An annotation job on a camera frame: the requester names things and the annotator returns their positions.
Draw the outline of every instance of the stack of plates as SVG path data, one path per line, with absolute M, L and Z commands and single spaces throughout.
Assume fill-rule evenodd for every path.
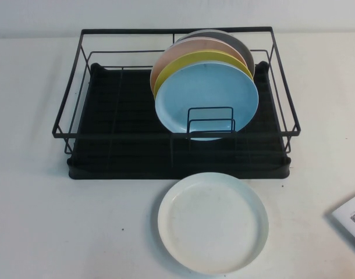
M 185 35 L 151 71 L 158 118 L 173 133 L 239 131 L 258 107 L 254 71 L 251 52 L 232 35 L 219 30 Z

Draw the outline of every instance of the drip tray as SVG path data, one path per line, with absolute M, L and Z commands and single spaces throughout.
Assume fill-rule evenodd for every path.
M 216 141 L 170 139 L 159 122 L 149 84 L 150 70 L 108 70 L 91 65 L 91 80 L 84 102 L 69 175 L 75 179 L 181 179 L 194 173 L 221 172 L 251 178 L 285 178 L 290 158 L 280 136 L 251 137 L 254 133 L 280 133 L 268 78 L 268 63 L 255 68 L 259 92 L 257 113 L 237 138 Z M 142 134 L 109 139 L 101 135 Z M 155 137 L 165 134 L 166 137 Z

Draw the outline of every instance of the plate rim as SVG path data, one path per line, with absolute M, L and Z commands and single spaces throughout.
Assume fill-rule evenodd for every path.
M 238 59 L 237 57 L 234 56 L 235 58 L 237 58 L 238 60 L 240 60 L 240 62 L 242 62 L 242 63 L 247 67 L 247 62 L 246 62 L 245 58 L 243 57 L 243 55 L 242 55 L 237 49 L 235 49 L 235 48 L 232 47 L 230 44 L 228 44 L 228 43 L 226 43 L 226 42 L 224 42 L 224 41 L 222 41 L 222 40 L 219 40 L 219 39 L 216 39 L 216 38 L 211 38 L 211 37 L 193 37 L 193 38 L 187 38 L 187 39 L 181 40 L 181 41 L 176 41 L 174 44 L 172 44 L 171 46 L 169 46 L 165 51 L 163 51 L 163 53 L 159 56 L 159 58 L 157 59 L 157 61 L 154 63 L 154 65 L 153 65 L 153 67 L 152 67 L 152 70 L 151 70 L 151 73 L 150 73 L 150 80 L 149 80 L 149 82 L 150 82 L 150 88 L 151 88 L 151 90 L 152 90 L 153 93 L 154 93 L 154 84 L 155 84 L 155 82 L 156 82 L 156 80 L 157 80 L 159 74 L 161 73 L 161 71 L 162 71 L 164 68 L 157 74 L 157 77 L 155 78 L 154 84 L 153 84 L 153 82 L 152 82 L 152 81 L 153 81 L 152 76 L 153 76 L 153 74 L 155 73 L 155 65 L 162 59 L 162 57 L 164 57 L 164 55 L 165 55 L 166 53 L 168 53 L 169 51 L 171 51 L 171 49 L 177 48 L 177 47 L 179 47 L 179 45 L 184 44 L 185 42 L 191 42 L 191 41 L 194 42 L 194 41 L 202 41 L 202 40 L 215 41 L 215 42 L 218 42 L 218 43 L 220 43 L 220 44 L 226 45 L 227 47 L 231 48 L 234 52 L 236 52 L 239 57 L 241 57 L 241 59 Z
M 187 37 L 188 36 L 191 36 L 191 35 L 197 35 L 197 34 L 201 34 L 201 33 L 209 33 L 209 32 L 212 32 L 212 33 L 221 33 L 221 34 L 224 34 L 224 35 L 228 35 L 232 38 L 235 38 L 237 39 L 235 36 L 233 36 L 231 33 L 228 33 L 228 32 L 225 32 L 225 31 L 222 31 L 222 30 L 217 30 L 217 29 L 201 29 L 201 30 L 197 30 L 197 31 L 194 31 L 194 32 L 191 32 L 191 33 L 188 33 L 188 34 L 185 34 L 184 36 L 182 36 L 181 38 L 179 38 L 176 42 L 180 42 L 180 41 L 183 41 L 183 40 L 186 40 L 188 39 Z M 254 58 L 253 58 L 253 54 L 251 53 L 250 49 L 239 39 L 237 39 L 241 46 L 245 48 L 246 52 L 250 54 L 250 57 L 251 57 L 251 61 L 246 61 L 246 64 L 247 64 L 247 67 L 248 69 L 250 70 L 251 74 L 254 76 L 255 75 L 255 62 L 254 62 Z
M 168 200 L 170 197 L 170 195 L 172 195 L 171 193 L 173 191 L 176 191 L 177 188 L 182 188 L 180 190 L 180 192 L 177 194 L 181 194 L 184 190 L 186 190 L 187 188 L 191 187 L 191 185 L 188 183 L 187 185 L 184 186 L 184 183 L 187 183 L 189 180 L 192 180 L 194 178 L 197 178 L 197 177 L 203 177 L 201 178 L 202 180 L 205 178 L 205 177 L 208 177 L 208 176 L 215 176 L 215 177 L 218 177 L 219 179 L 227 179 L 227 180 L 236 180 L 236 184 L 240 185 L 242 188 L 246 189 L 246 191 L 248 191 L 248 193 L 251 193 L 252 195 L 252 198 L 255 199 L 257 205 L 259 206 L 258 207 L 258 210 L 262 211 L 263 215 L 262 217 L 264 218 L 264 223 L 262 225 L 265 226 L 265 230 L 264 230 L 264 238 L 262 239 L 262 243 L 260 245 L 260 249 L 258 250 L 255 250 L 255 253 L 254 253 L 254 256 L 245 262 L 244 265 L 242 265 L 241 267 L 237 268 L 237 269 L 234 269 L 234 270 L 228 270 L 228 271 L 225 271 L 223 273 L 216 273 L 216 272 L 204 272 L 202 270 L 197 270 L 195 268 L 192 268 L 192 266 L 188 266 L 184 263 L 182 263 L 180 260 L 179 260 L 179 256 L 178 255 L 174 255 L 173 252 L 171 252 L 171 249 L 169 249 L 169 246 L 167 244 L 167 240 L 166 240 L 166 236 L 163 235 L 163 233 L 161 233 L 161 227 L 162 227 L 162 224 L 165 222 L 163 219 L 162 219 L 162 211 L 163 210 L 166 210 L 166 207 L 168 209 L 168 203 L 171 205 L 171 202 Z M 244 267 L 246 267 L 247 265 L 249 265 L 250 263 L 252 263 L 258 256 L 259 254 L 261 253 L 261 251 L 264 249 L 265 247 L 265 244 L 267 243 L 267 240 L 268 240 L 268 236 L 269 236 L 269 218 L 268 218 L 268 214 L 267 214 L 267 210 L 262 202 L 262 200 L 260 199 L 260 197 L 257 195 L 257 193 L 248 185 L 246 184 L 244 181 L 234 177 L 234 176 L 230 176 L 228 174 L 224 174 L 224 173 L 216 173 L 216 172 L 206 172 L 206 173 L 196 173 L 196 174 L 192 174 L 190 176 L 187 176 L 185 178 L 183 178 L 182 180 L 178 181 L 176 184 L 174 184 L 169 190 L 168 192 L 165 194 L 164 198 L 162 199 L 162 202 L 161 204 L 159 205 L 159 209 L 158 209 L 158 217 L 157 217 L 157 226 L 158 226 L 158 233 L 159 233 L 159 236 L 161 238 L 161 241 L 164 245 L 164 247 L 166 248 L 166 250 L 169 252 L 169 254 L 176 260 L 178 261 L 181 265 L 187 267 L 188 269 L 190 270 L 193 270 L 195 272 L 198 272 L 198 273 L 202 273 L 202 274 L 208 274 L 208 275 L 223 275 L 223 274 L 228 274 L 228 273 L 232 273 L 232 272 L 236 272 Z
M 161 79 L 164 77 L 165 73 L 167 71 L 170 70 L 171 67 L 173 67 L 175 64 L 177 64 L 179 61 L 183 60 L 184 58 L 188 57 L 188 56 L 193 56 L 193 55 L 200 55 L 201 53 L 216 53 L 216 54 L 219 54 L 219 55 L 222 55 L 222 57 L 228 57 L 230 59 L 232 59 L 233 61 L 235 61 L 236 63 L 238 62 L 238 64 L 241 66 L 241 68 L 243 69 L 240 69 L 239 67 L 231 64 L 231 63 L 228 63 L 228 62 L 224 62 L 224 61 L 221 61 L 221 60 L 208 60 L 208 59 L 205 59 L 205 60 L 199 60 L 199 61 L 196 61 L 196 62 L 191 62 L 191 63 L 188 63 L 187 65 L 185 66 L 182 66 L 181 68 L 178 68 L 177 70 L 175 70 L 174 72 L 172 72 L 166 79 L 164 79 L 162 82 L 161 82 Z M 170 63 L 168 63 L 166 65 L 166 67 L 164 67 L 164 69 L 159 73 L 156 81 L 155 81 L 155 84 L 154 84 L 154 90 L 153 90 L 153 96 L 154 96 L 154 99 L 156 100 L 157 98 L 157 95 L 158 95 L 158 91 L 159 89 L 161 89 L 163 83 L 169 78 L 171 77 L 172 75 L 174 75 L 175 73 L 177 73 L 178 71 L 184 69 L 185 67 L 188 67 L 190 65 L 193 65 L 195 63 L 198 63 L 198 62 L 202 62 L 202 61 L 217 61 L 217 62 L 222 62 L 222 63 L 227 63 L 229 65 L 232 65 L 233 67 L 239 69 L 240 71 L 242 71 L 245 75 L 247 75 L 251 80 L 252 82 L 254 82 L 254 79 L 253 79 L 253 76 L 251 74 L 251 71 L 248 69 L 248 67 L 246 67 L 246 65 L 244 63 L 242 63 L 240 60 L 238 60 L 237 58 L 235 58 L 234 56 L 224 52 L 224 51 L 218 51 L 216 49 L 201 49 L 199 51 L 193 51 L 193 52 L 189 52 L 187 54 L 184 54 L 178 58 L 176 58 L 175 60 L 171 61 Z

